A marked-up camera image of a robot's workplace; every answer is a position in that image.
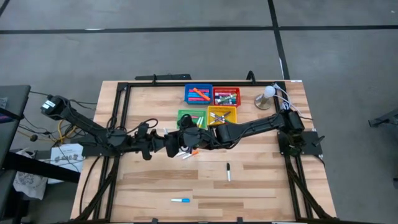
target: wooden table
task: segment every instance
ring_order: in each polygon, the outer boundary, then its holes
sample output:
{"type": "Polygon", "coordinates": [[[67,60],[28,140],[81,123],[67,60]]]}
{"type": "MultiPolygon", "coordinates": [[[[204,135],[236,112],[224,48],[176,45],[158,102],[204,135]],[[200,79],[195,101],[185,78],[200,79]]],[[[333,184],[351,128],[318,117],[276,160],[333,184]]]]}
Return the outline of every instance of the wooden table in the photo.
{"type": "MultiPolygon", "coordinates": [[[[118,82],[121,81],[102,84],[94,117],[100,125],[105,126],[111,117],[118,82]]],[[[286,81],[286,88],[292,103],[303,116],[311,117],[303,83],[286,81]]],[[[241,87],[240,91],[239,123],[275,113],[274,107],[262,111],[254,106],[255,96],[262,93],[264,87],[241,87]]],[[[127,130],[141,121],[157,118],[157,132],[163,134],[163,128],[177,130],[179,109],[206,109],[206,106],[187,105],[183,101],[183,93],[184,87],[133,87],[127,130]]],[[[118,120],[122,106],[123,103],[120,104],[118,120]]],[[[313,128],[312,121],[303,120],[303,123],[307,129],[313,128]]],[[[279,154],[276,131],[244,138],[232,150],[200,150],[198,155],[184,161],[180,157],[167,157],[165,149],[152,155],[150,161],[144,161],[141,154],[122,156],[112,222],[149,222],[152,218],[158,218],[160,222],[233,222],[236,217],[243,217],[245,221],[294,220],[285,162],[279,154]],[[231,164],[231,182],[226,180],[227,162],[231,164]],[[191,202],[170,201],[171,198],[185,197],[191,202]]],[[[94,159],[84,161],[71,218],[78,216],[81,190],[94,159]]],[[[335,216],[324,166],[313,156],[302,156],[302,160],[309,191],[326,212],[335,216]]],[[[96,193],[101,166],[102,159],[90,175],[83,208],[96,193]]],[[[297,191],[304,217],[302,195],[297,191]]],[[[104,217],[107,193],[103,198],[99,217],[104,217]]]]}

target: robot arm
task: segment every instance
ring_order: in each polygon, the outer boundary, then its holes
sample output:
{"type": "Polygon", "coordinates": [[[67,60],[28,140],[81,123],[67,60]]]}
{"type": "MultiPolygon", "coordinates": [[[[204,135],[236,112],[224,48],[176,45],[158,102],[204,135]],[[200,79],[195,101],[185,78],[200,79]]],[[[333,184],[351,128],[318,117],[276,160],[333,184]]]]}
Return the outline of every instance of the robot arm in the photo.
{"type": "Polygon", "coordinates": [[[126,152],[142,152],[145,160],[152,158],[150,152],[166,147],[167,155],[174,157],[181,146],[200,149],[232,149],[247,136],[278,129],[283,132],[290,146],[305,144],[301,138],[303,123],[296,111],[281,110],[278,113],[243,124],[221,124],[209,126],[207,130],[198,128],[190,115],[184,115],[178,124],[180,130],[159,136],[156,130],[149,134],[149,125],[141,123],[130,136],[122,129],[109,129],[86,118],[74,108],[70,101],[62,96],[48,96],[41,107],[42,113],[54,120],[65,119],[78,126],[93,137],[93,141],[102,150],[83,150],[84,156],[116,155],[126,152]]]}

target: gray floor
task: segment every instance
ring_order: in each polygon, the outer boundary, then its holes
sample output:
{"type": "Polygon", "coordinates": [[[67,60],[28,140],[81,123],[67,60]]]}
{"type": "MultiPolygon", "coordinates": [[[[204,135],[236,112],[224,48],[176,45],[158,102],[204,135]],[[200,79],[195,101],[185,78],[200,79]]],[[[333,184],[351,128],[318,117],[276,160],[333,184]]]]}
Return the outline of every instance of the gray floor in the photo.
{"type": "MultiPolygon", "coordinates": [[[[277,0],[280,26],[398,24],[394,0],[277,0]]],[[[265,0],[11,0],[0,29],[85,29],[171,26],[269,26],[265,0]]],[[[285,31],[291,79],[304,81],[322,143],[337,214],[345,220],[396,223],[396,127],[368,119],[398,105],[398,30],[285,31]]],[[[1,84],[96,101],[103,80],[191,73],[194,79],[281,79],[272,31],[158,34],[0,35],[1,84]]],[[[54,130],[32,95],[25,115],[54,130]]],[[[48,149],[17,135],[13,147],[48,149]]],[[[67,220],[76,185],[51,186],[34,202],[37,223],[67,220]]]]}

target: yellow cable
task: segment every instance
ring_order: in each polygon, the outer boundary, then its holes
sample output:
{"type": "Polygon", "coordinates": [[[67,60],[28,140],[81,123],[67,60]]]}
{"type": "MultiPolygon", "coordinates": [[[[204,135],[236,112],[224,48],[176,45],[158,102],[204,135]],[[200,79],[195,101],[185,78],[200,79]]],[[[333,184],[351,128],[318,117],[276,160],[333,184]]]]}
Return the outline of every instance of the yellow cable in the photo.
{"type": "Polygon", "coordinates": [[[60,138],[57,139],[58,141],[61,142],[61,144],[63,144],[63,140],[67,137],[69,137],[69,135],[71,135],[73,132],[75,132],[76,130],[76,126],[73,126],[72,130],[70,130],[66,135],[62,135],[62,131],[61,131],[61,124],[63,123],[64,120],[60,120],[60,122],[58,123],[58,133],[60,135],[60,138]]]}

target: white cable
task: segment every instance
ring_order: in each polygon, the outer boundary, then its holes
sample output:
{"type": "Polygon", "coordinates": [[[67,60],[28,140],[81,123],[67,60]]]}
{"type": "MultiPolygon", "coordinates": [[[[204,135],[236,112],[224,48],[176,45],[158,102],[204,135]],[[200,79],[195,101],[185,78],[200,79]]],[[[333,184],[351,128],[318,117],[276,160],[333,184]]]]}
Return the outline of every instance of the white cable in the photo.
{"type": "Polygon", "coordinates": [[[289,94],[287,94],[286,93],[286,91],[285,90],[283,90],[278,84],[274,84],[274,86],[273,86],[275,89],[277,89],[277,90],[280,90],[280,91],[282,91],[283,93],[285,93],[286,94],[286,96],[287,96],[287,102],[288,102],[288,104],[289,104],[289,106],[287,107],[287,108],[285,108],[286,110],[287,109],[289,109],[290,108],[290,106],[291,106],[291,104],[292,104],[292,101],[290,100],[290,96],[289,96],[289,94]]]}
{"type": "MultiPolygon", "coordinates": [[[[281,98],[282,100],[286,101],[287,103],[290,103],[288,100],[286,100],[285,98],[283,98],[283,97],[281,97],[281,96],[278,96],[278,95],[275,95],[275,96],[278,97],[278,98],[281,98]]],[[[302,115],[301,112],[300,112],[300,110],[297,109],[297,107],[295,107],[292,103],[290,104],[290,106],[293,107],[295,110],[297,110],[297,112],[300,114],[300,116],[302,115]]]]}

